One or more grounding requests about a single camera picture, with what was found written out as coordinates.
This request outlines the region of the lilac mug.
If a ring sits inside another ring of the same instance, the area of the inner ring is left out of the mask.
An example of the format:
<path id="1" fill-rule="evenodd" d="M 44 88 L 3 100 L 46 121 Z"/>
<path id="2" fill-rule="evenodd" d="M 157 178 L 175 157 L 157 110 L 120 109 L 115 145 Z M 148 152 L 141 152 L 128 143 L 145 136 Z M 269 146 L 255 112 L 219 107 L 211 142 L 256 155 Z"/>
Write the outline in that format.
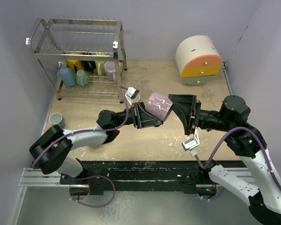
<path id="1" fill-rule="evenodd" d="M 116 68 L 115 68 L 115 63 L 113 61 L 107 61 L 104 64 L 104 70 L 107 75 L 107 77 L 113 81 L 117 82 L 117 76 L 116 76 Z"/>

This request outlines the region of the teal cup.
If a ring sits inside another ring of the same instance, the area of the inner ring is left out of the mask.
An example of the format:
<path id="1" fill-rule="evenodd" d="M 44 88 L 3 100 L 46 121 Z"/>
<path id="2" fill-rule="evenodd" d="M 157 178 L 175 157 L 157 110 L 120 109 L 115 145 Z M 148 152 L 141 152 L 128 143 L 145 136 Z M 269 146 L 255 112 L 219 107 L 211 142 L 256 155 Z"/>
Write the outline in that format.
<path id="1" fill-rule="evenodd" d="M 76 83 L 80 86 L 85 86 L 90 82 L 90 76 L 86 73 L 85 70 L 79 69 L 76 72 Z"/>

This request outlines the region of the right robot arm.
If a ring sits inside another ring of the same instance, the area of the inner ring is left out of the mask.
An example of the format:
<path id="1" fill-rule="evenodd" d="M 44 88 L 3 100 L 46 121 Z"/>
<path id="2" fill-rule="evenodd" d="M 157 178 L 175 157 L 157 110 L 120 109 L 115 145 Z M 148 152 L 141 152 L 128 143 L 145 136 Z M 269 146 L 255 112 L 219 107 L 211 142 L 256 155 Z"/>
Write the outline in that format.
<path id="1" fill-rule="evenodd" d="M 181 120 L 189 140 L 183 142 L 185 151 L 197 157 L 200 144 L 198 130 L 224 132 L 220 139 L 238 156 L 251 173 L 251 185 L 229 173 L 211 157 L 199 162 L 199 179 L 215 182 L 241 199 L 253 217 L 264 225 L 281 225 L 281 178 L 273 165 L 267 144 L 258 129 L 248 123 L 251 112 L 239 96 L 226 96 L 218 111 L 202 110 L 195 95 L 170 94 L 172 110 Z"/>

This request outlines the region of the black mug white interior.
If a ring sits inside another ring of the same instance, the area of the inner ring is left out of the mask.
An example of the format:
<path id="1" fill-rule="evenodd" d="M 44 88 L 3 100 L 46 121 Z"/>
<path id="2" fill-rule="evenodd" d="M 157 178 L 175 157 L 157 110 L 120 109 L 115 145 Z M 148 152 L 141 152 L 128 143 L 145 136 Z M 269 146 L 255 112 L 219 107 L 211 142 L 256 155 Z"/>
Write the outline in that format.
<path id="1" fill-rule="evenodd" d="M 96 62 L 95 61 L 82 60 L 81 64 L 82 64 L 85 71 L 90 72 L 90 73 L 94 73 L 94 70 L 96 69 Z"/>

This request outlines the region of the yellow mug black handle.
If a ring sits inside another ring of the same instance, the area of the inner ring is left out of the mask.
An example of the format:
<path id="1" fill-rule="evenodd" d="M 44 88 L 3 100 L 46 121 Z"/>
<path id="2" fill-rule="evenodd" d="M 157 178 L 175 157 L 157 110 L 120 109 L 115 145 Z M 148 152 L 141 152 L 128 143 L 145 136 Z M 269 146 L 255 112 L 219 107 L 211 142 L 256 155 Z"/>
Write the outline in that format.
<path id="1" fill-rule="evenodd" d="M 76 74 L 78 70 L 84 69 L 80 60 L 67 60 L 67 65 L 74 74 Z"/>

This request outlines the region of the lime green mug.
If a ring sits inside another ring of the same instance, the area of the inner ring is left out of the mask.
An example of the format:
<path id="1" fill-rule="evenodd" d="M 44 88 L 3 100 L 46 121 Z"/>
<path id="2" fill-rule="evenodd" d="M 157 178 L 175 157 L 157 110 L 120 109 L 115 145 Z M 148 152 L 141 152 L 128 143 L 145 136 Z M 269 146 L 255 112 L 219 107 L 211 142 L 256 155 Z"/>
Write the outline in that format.
<path id="1" fill-rule="evenodd" d="M 105 69 L 104 69 L 105 63 L 106 63 L 106 61 L 104 61 L 104 60 L 96 60 L 95 61 L 98 75 L 103 75 L 105 73 Z"/>

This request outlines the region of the blue cup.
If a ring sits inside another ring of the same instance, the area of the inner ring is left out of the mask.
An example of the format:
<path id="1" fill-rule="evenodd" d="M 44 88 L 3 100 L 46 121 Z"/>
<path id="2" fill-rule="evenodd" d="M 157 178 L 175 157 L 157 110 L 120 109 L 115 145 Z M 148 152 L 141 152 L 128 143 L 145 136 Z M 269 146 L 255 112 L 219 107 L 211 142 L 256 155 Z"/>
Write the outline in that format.
<path id="1" fill-rule="evenodd" d="M 59 75 L 61 77 L 62 82 L 67 87 L 72 87 L 76 84 L 76 78 L 73 72 L 68 67 L 61 67 L 59 69 Z"/>

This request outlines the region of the salmon pink mug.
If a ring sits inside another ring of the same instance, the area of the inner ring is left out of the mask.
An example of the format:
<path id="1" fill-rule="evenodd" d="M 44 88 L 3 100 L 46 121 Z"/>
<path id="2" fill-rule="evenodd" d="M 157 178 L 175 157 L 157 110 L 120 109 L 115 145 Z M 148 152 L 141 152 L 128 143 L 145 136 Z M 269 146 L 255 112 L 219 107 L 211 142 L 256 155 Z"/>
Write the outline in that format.
<path id="1" fill-rule="evenodd" d="M 131 103 L 137 103 L 140 101 L 140 95 L 137 95 L 135 98 L 131 99 Z"/>

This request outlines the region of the purple mug black handle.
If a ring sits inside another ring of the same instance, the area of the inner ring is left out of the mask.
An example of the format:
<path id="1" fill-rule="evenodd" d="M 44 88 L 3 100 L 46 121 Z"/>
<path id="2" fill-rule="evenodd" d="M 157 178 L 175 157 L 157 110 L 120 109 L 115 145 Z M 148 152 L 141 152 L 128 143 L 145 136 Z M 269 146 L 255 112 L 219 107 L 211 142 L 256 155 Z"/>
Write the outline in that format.
<path id="1" fill-rule="evenodd" d="M 159 120 L 165 122 L 171 112 L 172 101 L 158 92 L 154 92 L 145 104 L 145 109 Z"/>

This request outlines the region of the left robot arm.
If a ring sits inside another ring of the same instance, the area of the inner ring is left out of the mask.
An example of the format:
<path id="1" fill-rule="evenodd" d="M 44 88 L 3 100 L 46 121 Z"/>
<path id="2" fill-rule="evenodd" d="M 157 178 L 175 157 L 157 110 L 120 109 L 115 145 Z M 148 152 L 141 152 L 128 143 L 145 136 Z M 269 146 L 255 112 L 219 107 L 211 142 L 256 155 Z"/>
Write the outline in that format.
<path id="1" fill-rule="evenodd" d="M 139 129 L 162 124 L 163 121 L 146 112 L 144 104 L 140 102 L 122 112 L 102 110 L 96 125 L 87 129 L 68 130 L 53 125 L 29 149 L 34 158 L 32 168 L 41 169 L 43 174 L 58 172 L 82 184 L 87 179 L 88 170 L 81 160 L 69 156 L 70 151 L 110 143 L 124 125 L 133 125 Z"/>

